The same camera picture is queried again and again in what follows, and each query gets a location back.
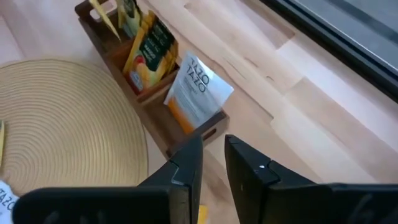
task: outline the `woven placemat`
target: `woven placemat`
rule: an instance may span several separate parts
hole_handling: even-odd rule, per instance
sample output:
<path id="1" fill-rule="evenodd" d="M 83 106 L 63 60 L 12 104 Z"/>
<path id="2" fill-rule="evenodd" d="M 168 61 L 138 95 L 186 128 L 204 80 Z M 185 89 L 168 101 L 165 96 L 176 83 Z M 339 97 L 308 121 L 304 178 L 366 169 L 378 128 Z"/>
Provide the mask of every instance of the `woven placemat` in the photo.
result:
<path id="1" fill-rule="evenodd" d="M 131 186 L 147 177 L 142 124 L 100 68 L 60 59 L 0 68 L 6 142 L 0 179 L 40 187 Z"/>

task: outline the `round placemat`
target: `round placemat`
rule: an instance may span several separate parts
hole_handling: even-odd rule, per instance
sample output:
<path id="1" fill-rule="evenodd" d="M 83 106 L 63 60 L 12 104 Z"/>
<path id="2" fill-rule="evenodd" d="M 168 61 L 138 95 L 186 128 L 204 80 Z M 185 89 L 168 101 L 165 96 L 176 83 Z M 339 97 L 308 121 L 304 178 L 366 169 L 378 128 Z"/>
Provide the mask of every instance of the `round placemat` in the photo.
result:
<path id="1" fill-rule="evenodd" d="M 0 179 L 40 187 L 132 186 L 147 177 L 142 124 L 117 83 L 90 64 L 28 60 L 0 68 L 6 123 Z"/>

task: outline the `tazo logo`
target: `tazo logo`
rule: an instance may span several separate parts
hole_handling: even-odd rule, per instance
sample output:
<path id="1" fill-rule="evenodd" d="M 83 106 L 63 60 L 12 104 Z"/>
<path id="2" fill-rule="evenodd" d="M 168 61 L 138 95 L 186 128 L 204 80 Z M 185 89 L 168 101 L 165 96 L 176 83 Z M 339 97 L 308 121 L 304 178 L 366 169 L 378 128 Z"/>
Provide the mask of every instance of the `tazo logo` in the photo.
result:
<path id="1" fill-rule="evenodd" d="M 192 78 L 192 81 L 199 88 L 199 91 L 204 93 L 210 80 L 193 58 L 191 58 L 191 63 L 188 64 L 187 74 Z"/>

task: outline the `wooden tray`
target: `wooden tray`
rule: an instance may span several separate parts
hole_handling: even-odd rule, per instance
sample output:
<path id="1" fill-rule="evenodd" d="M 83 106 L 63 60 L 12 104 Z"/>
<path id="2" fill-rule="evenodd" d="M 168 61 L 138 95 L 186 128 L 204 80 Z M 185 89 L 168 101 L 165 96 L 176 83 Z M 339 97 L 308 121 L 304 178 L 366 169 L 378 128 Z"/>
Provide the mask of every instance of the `wooden tray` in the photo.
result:
<path id="1" fill-rule="evenodd" d="M 106 1 L 99 0 L 99 3 L 102 4 Z M 76 6 L 75 11 L 79 15 L 79 21 L 88 37 L 165 157 L 170 157 L 174 153 L 173 150 L 178 149 L 176 146 L 192 135 L 200 134 L 204 145 L 207 145 L 226 130 L 229 118 L 224 111 L 220 111 L 205 124 L 194 130 L 193 133 L 187 135 L 183 132 L 168 107 L 163 104 L 165 96 L 178 72 L 178 66 L 176 66 L 174 72 L 163 77 L 151 89 L 136 95 L 121 73 L 130 53 L 133 40 L 128 39 L 122 30 L 118 30 L 122 40 L 120 42 L 106 27 L 105 23 L 96 22 L 90 16 L 92 9 L 91 4 L 88 1 L 84 1 Z M 113 14 L 109 18 L 114 26 L 118 27 L 118 15 Z"/>

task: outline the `wooden table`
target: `wooden table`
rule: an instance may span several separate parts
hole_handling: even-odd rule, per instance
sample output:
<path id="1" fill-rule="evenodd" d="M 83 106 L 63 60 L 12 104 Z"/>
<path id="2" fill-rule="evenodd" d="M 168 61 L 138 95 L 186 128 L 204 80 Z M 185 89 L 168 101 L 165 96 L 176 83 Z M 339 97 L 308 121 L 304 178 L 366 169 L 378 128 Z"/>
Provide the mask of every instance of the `wooden table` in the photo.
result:
<path id="1" fill-rule="evenodd" d="M 0 63 L 62 55 L 104 67 L 73 11 L 80 1 L 0 0 Z M 194 52 L 234 86 L 228 133 L 315 182 L 398 182 L 398 104 L 259 1 L 138 3 L 174 33 L 181 56 Z M 147 142 L 152 173 L 165 159 Z M 204 157 L 210 223 L 237 223 L 223 138 Z"/>

